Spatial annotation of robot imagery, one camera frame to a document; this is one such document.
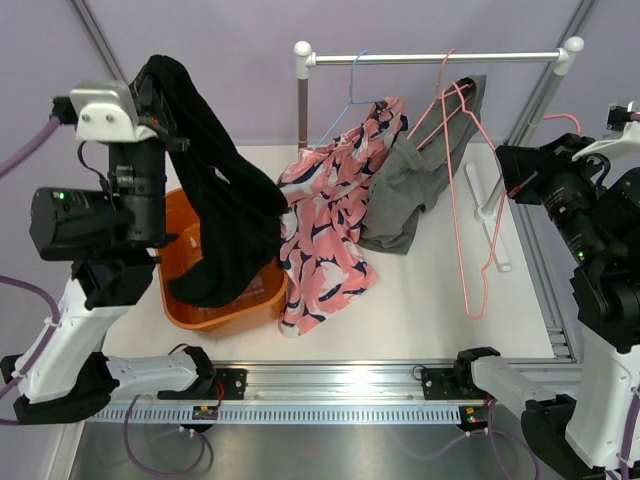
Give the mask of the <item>pink hanger of black shorts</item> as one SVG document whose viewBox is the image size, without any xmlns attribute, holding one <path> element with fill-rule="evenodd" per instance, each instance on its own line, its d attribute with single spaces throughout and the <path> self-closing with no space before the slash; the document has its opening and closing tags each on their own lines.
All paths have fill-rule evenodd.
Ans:
<svg viewBox="0 0 640 480">
<path fill-rule="evenodd" d="M 535 259 L 518 218 L 519 208 L 503 198 L 489 220 L 476 215 L 484 203 L 483 179 L 498 171 L 494 149 L 491 140 L 484 146 L 472 144 L 457 176 L 445 168 L 451 218 L 441 233 L 453 244 L 434 256 L 437 266 L 429 306 L 440 322 L 544 324 L 545 302 L 536 292 Z"/>
</svg>

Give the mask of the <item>grey shorts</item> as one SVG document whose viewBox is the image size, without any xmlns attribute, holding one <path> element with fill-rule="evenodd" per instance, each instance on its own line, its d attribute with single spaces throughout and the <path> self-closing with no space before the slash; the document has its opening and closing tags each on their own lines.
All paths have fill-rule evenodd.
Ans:
<svg viewBox="0 0 640 480">
<path fill-rule="evenodd" d="M 467 144 L 479 131 L 487 77 L 462 78 L 436 99 L 423 118 L 394 141 L 368 191 L 359 245 L 405 255 L 419 219 L 437 204 L 449 176 L 461 164 Z"/>
</svg>

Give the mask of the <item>black shorts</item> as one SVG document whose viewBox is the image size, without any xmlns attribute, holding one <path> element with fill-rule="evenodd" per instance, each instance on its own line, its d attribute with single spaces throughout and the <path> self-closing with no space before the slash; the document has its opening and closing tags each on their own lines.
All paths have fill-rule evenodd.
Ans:
<svg viewBox="0 0 640 480">
<path fill-rule="evenodd" d="M 178 133 L 190 141 L 170 155 L 183 191 L 199 217 L 202 259 L 170 282 L 189 304 L 233 297 L 280 249 L 280 219 L 288 208 L 276 184 L 236 149 L 186 68 L 165 55 L 147 63 L 159 80 Z"/>
</svg>

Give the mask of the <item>blue wire hanger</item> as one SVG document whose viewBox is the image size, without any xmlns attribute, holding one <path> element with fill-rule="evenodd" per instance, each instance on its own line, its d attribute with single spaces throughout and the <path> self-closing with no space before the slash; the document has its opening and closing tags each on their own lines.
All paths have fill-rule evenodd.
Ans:
<svg viewBox="0 0 640 480">
<path fill-rule="evenodd" d="M 313 152 L 315 152 L 319 147 L 321 147 L 325 143 L 326 140 L 328 140 L 331 137 L 331 134 L 333 133 L 333 131 L 336 129 L 336 127 L 339 125 L 341 120 L 345 117 L 345 115 L 349 112 L 349 110 L 353 106 L 355 106 L 355 105 L 375 104 L 375 103 L 378 102 L 378 99 L 374 99 L 374 100 L 356 100 L 355 99 L 355 89 L 354 89 L 355 71 L 356 71 L 356 68 L 357 68 L 357 65 L 358 65 L 360 59 L 362 57 L 366 56 L 368 53 L 369 53 L 368 50 L 363 50 L 363 51 L 359 52 L 357 54 L 357 56 L 354 58 L 354 60 L 351 62 L 350 72 L 349 72 L 347 103 L 345 104 L 345 106 L 344 106 L 343 110 L 341 111 L 341 113 L 338 115 L 338 117 L 332 123 L 332 125 L 327 129 L 327 131 L 324 133 L 324 135 L 314 145 L 314 147 L 312 148 Z"/>
</svg>

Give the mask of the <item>pink navy patterned shorts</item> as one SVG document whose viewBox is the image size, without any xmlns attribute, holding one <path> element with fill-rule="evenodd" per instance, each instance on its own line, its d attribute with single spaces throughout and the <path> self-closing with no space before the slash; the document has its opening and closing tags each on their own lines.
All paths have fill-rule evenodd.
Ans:
<svg viewBox="0 0 640 480">
<path fill-rule="evenodd" d="M 290 286 L 279 320 L 287 337 L 310 332 L 349 306 L 377 280 L 359 247 L 368 190 L 398 135 L 408 128 L 404 102 L 376 102 L 357 127 L 302 149 L 281 174 L 288 202 L 279 260 Z"/>
</svg>

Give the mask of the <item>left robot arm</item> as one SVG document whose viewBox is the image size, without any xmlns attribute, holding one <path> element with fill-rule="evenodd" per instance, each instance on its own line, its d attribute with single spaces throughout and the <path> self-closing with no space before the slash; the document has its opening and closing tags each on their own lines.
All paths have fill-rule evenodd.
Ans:
<svg viewBox="0 0 640 480">
<path fill-rule="evenodd" d="M 161 400 L 208 396 L 216 371 L 199 347 L 126 359 L 99 345 L 153 280 L 166 229 L 167 152 L 182 152 L 158 78 L 141 70 L 129 83 L 84 81 L 54 99 L 52 124 L 71 124 L 80 144 L 108 149 L 96 190 L 41 187 L 31 203 L 30 236 L 40 257 L 67 261 L 69 280 L 33 345 L 4 357 L 1 375 L 17 389 L 17 425 L 70 424 L 112 400 L 153 394 Z"/>
</svg>

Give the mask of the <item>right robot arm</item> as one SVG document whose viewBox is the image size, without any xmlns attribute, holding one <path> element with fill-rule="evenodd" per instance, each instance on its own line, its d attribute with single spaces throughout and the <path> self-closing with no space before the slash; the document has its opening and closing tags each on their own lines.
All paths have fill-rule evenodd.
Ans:
<svg viewBox="0 0 640 480">
<path fill-rule="evenodd" d="M 575 260 L 571 278 L 583 328 L 576 396 L 536 386 L 498 351 L 458 354 L 453 385 L 480 392 L 520 421 L 527 446 L 566 479 L 639 475 L 639 172 L 605 186 L 611 156 L 565 134 L 496 151 L 508 196 L 540 205 Z"/>
</svg>

